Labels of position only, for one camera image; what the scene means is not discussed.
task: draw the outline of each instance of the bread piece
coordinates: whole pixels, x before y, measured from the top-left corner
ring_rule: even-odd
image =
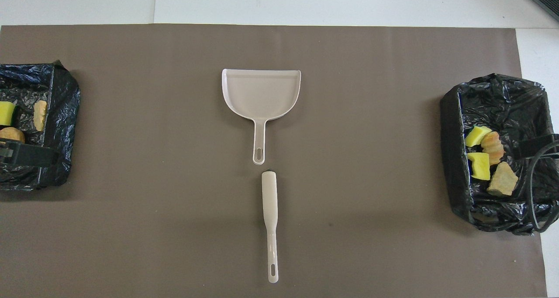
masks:
[[[0,137],[3,139],[15,139],[16,141],[20,141],[25,143],[25,135],[20,130],[14,127],[3,128],[0,130]]]
[[[511,166],[503,161],[497,165],[497,170],[491,178],[487,192],[494,196],[511,196],[517,181],[518,177],[514,174]]]
[[[42,131],[45,128],[45,116],[46,116],[46,101],[40,100],[33,106],[33,124],[37,131]]]
[[[503,144],[499,139],[499,133],[497,132],[487,133],[481,140],[481,147],[483,147],[482,152],[489,154],[490,165],[499,164],[501,158],[505,155],[505,149],[503,148]]]

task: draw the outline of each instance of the plastic bag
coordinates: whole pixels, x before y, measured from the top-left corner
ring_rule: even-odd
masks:
[[[79,99],[78,83],[60,61],[0,65],[0,100],[16,104],[12,126],[24,132],[26,144],[34,145],[22,151],[33,150],[28,155],[47,150],[55,154],[55,161],[48,167],[0,164],[0,189],[30,191],[66,182],[72,166],[70,155]],[[38,100],[47,101],[42,132],[33,123],[34,104]]]
[[[489,181],[470,177],[465,135],[474,125],[485,125],[500,135],[506,161],[519,177],[510,197],[487,193]],[[441,99],[441,149],[452,211],[484,232],[507,230],[531,234],[525,182],[530,159],[515,157],[519,144],[553,134],[547,93],[539,84],[516,77],[491,74],[453,87]],[[551,221],[559,208],[559,168],[554,159],[535,163],[533,203],[538,221]]]

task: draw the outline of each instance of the dustpan scoop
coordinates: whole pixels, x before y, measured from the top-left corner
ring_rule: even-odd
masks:
[[[262,165],[266,157],[266,122],[293,108],[299,97],[301,71],[224,69],[221,86],[227,106],[254,122],[252,160]]]

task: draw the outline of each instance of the sponge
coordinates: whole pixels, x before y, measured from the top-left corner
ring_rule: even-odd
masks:
[[[489,154],[486,152],[469,152],[466,154],[469,160],[472,161],[472,178],[479,180],[491,179],[489,171]]]
[[[0,101],[0,125],[12,125],[12,116],[16,105],[9,101]]]
[[[476,146],[481,144],[483,137],[491,132],[491,129],[484,126],[474,126],[473,129],[468,133],[464,144],[468,147]]]

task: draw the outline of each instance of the white table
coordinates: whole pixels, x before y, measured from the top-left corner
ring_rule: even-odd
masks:
[[[0,0],[0,25],[150,23],[515,28],[523,77],[547,87],[559,127],[559,21],[531,0]],[[558,244],[554,224],[542,234],[550,297]]]

